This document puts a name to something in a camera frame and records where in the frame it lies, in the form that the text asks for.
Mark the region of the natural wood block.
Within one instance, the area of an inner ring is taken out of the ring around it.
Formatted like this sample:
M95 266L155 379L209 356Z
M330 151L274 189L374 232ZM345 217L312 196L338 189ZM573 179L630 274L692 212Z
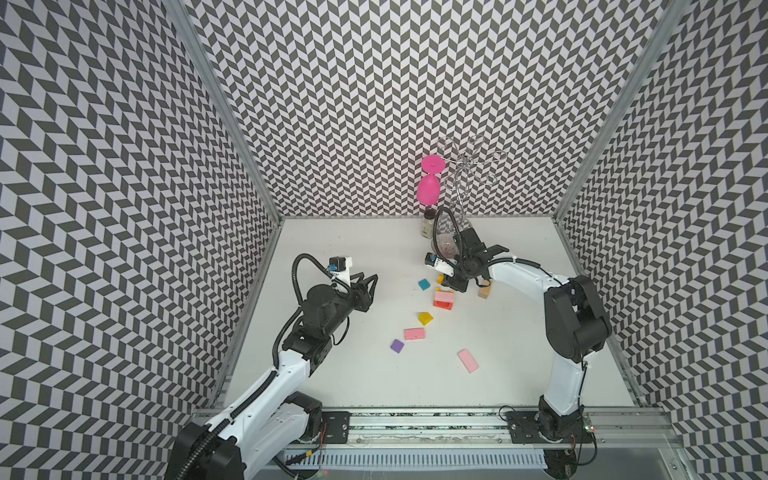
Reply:
M492 283L488 282L479 286L478 296L482 299L487 299L490 296L492 290Z

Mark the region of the pink half-round wood block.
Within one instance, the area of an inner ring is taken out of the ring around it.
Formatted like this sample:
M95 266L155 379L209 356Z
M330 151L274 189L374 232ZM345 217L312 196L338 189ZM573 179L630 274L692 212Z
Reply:
M436 303L454 303L455 302L455 294L451 291L442 291L438 290L434 293L434 302Z

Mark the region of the red arch wood block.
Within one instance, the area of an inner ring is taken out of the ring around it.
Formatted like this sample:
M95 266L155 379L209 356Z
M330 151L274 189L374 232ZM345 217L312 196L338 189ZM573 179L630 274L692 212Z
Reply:
M433 302L433 306L435 308L440 308L440 309L444 309L444 310L452 310L453 306L454 306L454 303L453 302L447 302L447 301L435 300Z

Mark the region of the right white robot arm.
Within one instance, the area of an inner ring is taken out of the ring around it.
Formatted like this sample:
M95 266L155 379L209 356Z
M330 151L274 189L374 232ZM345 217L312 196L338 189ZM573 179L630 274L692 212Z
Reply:
M424 263L443 275L442 284L464 292L473 280L487 287L502 283L541 302L552 369L535 411L510 411L505 421L515 443L579 441L589 432L582 392L592 357L612 334L609 316L593 280L585 275L552 274L540 263L510 255L501 245L486 246L472 228L454 236L451 259L440 252Z

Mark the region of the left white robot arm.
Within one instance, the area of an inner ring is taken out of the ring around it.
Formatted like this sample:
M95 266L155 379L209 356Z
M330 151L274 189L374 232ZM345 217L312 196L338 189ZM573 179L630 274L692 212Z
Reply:
M334 332L355 312L367 312L378 277L312 287L272 345L272 365L239 398L204 424L177 435L167 479L250 479L290 443L320 433L322 404L301 386L334 345Z

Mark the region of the pink rectangular wood block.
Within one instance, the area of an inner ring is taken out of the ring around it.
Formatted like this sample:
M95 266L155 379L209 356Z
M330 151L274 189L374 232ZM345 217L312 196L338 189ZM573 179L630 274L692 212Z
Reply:
M404 330L404 339L406 341L422 340L426 338L424 328L409 328Z

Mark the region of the yellow triangular wood block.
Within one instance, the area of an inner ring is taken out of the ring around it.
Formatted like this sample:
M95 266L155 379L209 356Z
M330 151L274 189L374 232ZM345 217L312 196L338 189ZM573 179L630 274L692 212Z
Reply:
M426 326L434 320L434 317L429 312L421 312L418 315L418 320L423 326Z

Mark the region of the striped ceramic bowl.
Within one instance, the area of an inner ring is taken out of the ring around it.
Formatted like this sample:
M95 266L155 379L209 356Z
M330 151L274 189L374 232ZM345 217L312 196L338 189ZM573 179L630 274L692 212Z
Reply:
M433 247L449 260L453 260L459 253L458 246L451 233L438 234L433 241Z

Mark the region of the glass spice jar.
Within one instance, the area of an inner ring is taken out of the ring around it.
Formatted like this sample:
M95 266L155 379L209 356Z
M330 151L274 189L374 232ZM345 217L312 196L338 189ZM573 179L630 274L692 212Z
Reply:
M434 232L434 222L437 210L433 206L427 206L422 212L421 235L424 238L432 239Z

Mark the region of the purple wood cube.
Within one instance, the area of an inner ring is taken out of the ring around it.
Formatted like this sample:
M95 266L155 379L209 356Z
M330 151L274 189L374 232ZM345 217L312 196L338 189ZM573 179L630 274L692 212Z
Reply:
M401 340L395 339L395 340L392 342L392 344L391 344L390 348L391 348L391 349L392 349L394 352L396 352L396 353L400 353L400 352L403 350L404 346L405 346L405 344L404 344L404 343L403 343Z

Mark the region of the pink lamp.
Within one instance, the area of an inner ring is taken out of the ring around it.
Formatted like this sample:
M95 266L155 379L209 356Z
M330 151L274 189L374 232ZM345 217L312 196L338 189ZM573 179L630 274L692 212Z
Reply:
M439 155L428 155L422 159L421 168L424 176L417 187L417 200L423 206L436 205L441 192L439 175L445 170L446 162Z

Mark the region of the metal base rail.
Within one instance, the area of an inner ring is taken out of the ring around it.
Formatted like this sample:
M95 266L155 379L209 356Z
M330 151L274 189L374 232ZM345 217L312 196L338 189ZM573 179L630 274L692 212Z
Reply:
M342 407L323 447L286 447L278 457L293 471L511 470L545 468L548 450L570 450L586 462L612 449L650 449L669 458L682 442L656 408L597 407L555 443L540 437L526 407Z

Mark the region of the right corner metal post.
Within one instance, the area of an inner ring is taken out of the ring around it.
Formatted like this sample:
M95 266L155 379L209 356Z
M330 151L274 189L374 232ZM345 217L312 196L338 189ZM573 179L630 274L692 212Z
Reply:
M580 192L586 185L598 161L606 151L609 143L630 107L651 75L654 65L663 53L671 36L682 21L691 2L684 0L670 1L660 17L657 27L651 34L646 46L638 57L638 61L630 72L625 85L619 92L613 108L600 127L594 142L584 156L573 180L566 189L560 203L554 210L553 222L559 225L572 208Z

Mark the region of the corner metal post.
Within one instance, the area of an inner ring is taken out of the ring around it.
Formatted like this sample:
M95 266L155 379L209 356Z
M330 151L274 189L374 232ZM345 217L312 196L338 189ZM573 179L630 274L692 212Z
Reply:
M259 171L256 159L248 145L234 111L228 102L222 83L215 75L213 66L208 58L200 37L186 10L186 3L178 0L163 1L169 21L174 25L180 42L184 45L189 58L206 88L225 130L237 151L245 170L247 171L258 195L260 196L268 217L274 223L281 222L281 216L268 191L266 182Z
M660 17L657 27L651 34L646 46L638 57L638 61L630 72L625 85L619 92L613 108L600 127L594 142L584 156L573 180L566 189L560 203L554 210L553 222L559 225L572 208L580 192L586 185L598 161L606 151L609 143L630 107L651 75L654 65L663 53L671 36L682 21L691 2L684 0L670 1Z

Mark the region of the left corner metal post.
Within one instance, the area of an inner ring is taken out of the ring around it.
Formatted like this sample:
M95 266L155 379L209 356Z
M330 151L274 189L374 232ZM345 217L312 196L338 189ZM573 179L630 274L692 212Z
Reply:
M174 25L180 42L184 45L189 58L206 88L225 130L237 151L245 170L247 171L258 195L260 196L268 217L274 223L281 222L281 216L268 191L266 182L259 171L256 159L248 145L234 111L228 102L222 83L215 75L213 66L208 58L200 37L186 10L186 3L178 0L163 1L169 21Z

